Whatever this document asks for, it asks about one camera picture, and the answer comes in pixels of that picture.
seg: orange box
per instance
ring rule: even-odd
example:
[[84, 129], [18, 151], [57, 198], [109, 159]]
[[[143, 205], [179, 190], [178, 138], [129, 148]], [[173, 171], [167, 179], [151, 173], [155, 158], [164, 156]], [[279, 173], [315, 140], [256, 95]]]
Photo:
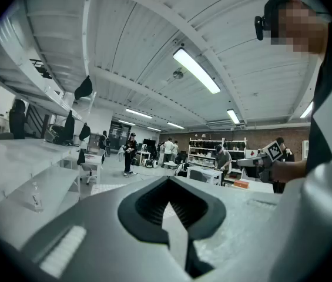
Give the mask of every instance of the orange box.
[[248, 182], [243, 182], [243, 181], [239, 181], [239, 180], [236, 180], [236, 181], [234, 182], [234, 186], [236, 186], [236, 187], [240, 187], [240, 188], [248, 189], [248, 185], [249, 185]]

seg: white shirt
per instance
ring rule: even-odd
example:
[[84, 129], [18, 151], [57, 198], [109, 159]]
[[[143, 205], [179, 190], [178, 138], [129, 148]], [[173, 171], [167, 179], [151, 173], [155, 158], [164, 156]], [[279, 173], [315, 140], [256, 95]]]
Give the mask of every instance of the white shirt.
[[174, 144], [174, 145], [173, 145], [172, 153], [173, 153], [174, 155], [177, 155], [177, 151], [178, 151], [178, 150], [179, 150], [179, 145]]
[[173, 150], [173, 143], [171, 141], [166, 141], [165, 143], [165, 154], [170, 154], [172, 153]]

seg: shelf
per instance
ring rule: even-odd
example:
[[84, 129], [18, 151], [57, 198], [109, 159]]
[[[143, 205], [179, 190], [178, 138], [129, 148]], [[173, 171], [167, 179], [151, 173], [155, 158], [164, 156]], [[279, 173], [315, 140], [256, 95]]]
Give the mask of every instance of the shelf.
[[75, 146], [51, 144], [42, 139], [0, 140], [0, 202], [77, 150]]
[[203, 149], [203, 150], [215, 150], [215, 148], [202, 148], [202, 147], [194, 147], [194, 146], [189, 146], [189, 149]]
[[[20, 249], [31, 235], [55, 218], [77, 177], [77, 170], [52, 166], [13, 191], [0, 202], [0, 238]], [[44, 208], [41, 213], [33, 209], [32, 182], [39, 186]]]
[[56, 216], [59, 216], [60, 214], [64, 213], [65, 211], [73, 207], [76, 203], [78, 203], [79, 196], [80, 195], [78, 192], [68, 191], [59, 207]]
[[199, 164], [199, 163], [195, 163], [195, 162], [190, 162], [190, 161], [188, 161], [188, 163], [199, 165], [199, 166], [204, 166], [204, 167], [208, 167], [208, 168], [214, 168], [214, 166], [203, 165], [203, 164]]
[[194, 155], [193, 153], [190, 153], [189, 156], [192, 156], [192, 157], [203, 157], [205, 159], [211, 159], [211, 160], [215, 160], [214, 157], [204, 157], [204, 156], [198, 156], [198, 155]]
[[191, 141], [195, 141], [195, 142], [222, 142], [222, 140], [191, 140]]

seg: light fixture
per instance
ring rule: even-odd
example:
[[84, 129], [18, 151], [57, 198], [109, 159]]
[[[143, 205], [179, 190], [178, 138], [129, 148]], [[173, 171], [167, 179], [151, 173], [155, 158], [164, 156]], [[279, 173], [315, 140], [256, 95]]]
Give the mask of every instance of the light fixture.
[[153, 128], [153, 127], [147, 127], [148, 129], [152, 129], [152, 130], [156, 130], [157, 132], [161, 132], [161, 130], [160, 129], [155, 129], [155, 128]]
[[140, 116], [143, 116], [143, 117], [146, 117], [146, 118], [149, 118], [149, 119], [152, 118], [152, 117], [149, 116], [149, 115], [145, 115], [145, 114], [143, 114], [143, 113], [136, 112], [135, 110], [126, 109], [125, 111], [127, 111], [127, 112], [129, 112], [129, 113], [132, 113], [132, 114], [140, 115]]
[[127, 121], [123, 121], [123, 120], [118, 120], [119, 122], [125, 123], [126, 125], [135, 125], [134, 123], [130, 123]]
[[301, 114], [300, 118], [305, 118], [307, 117], [307, 115], [312, 111], [313, 108], [313, 100], [311, 101], [311, 103], [308, 105], [307, 109], [304, 111], [303, 114]]
[[234, 121], [236, 125], [240, 123], [233, 109], [227, 110], [227, 113], [230, 115], [231, 120]]
[[174, 127], [177, 127], [178, 129], [184, 129], [182, 126], [180, 126], [180, 125], [174, 125], [174, 124], [171, 123], [171, 122], [167, 122], [167, 124], [168, 124], [168, 125], [172, 125], [172, 126], [174, 126]]
[[220, 92], [219, 87], [206, 71], [183, 49], [179, 48], [173, 58], [188, 69], [212, 94]]

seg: clear bottle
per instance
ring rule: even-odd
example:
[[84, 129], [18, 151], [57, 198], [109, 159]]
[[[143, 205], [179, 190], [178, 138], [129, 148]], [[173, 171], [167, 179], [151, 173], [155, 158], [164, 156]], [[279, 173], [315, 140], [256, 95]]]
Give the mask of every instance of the clear bottle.
[[35, 211], [40, 213], [40, 212], [43, 212], [41, 192], [39, 191], [39, 188], [36, 185], [36, 182], [32, 182], [32, 184], [34, 186], [33, 191], [31, 193], [32, 203], [34, 205]]

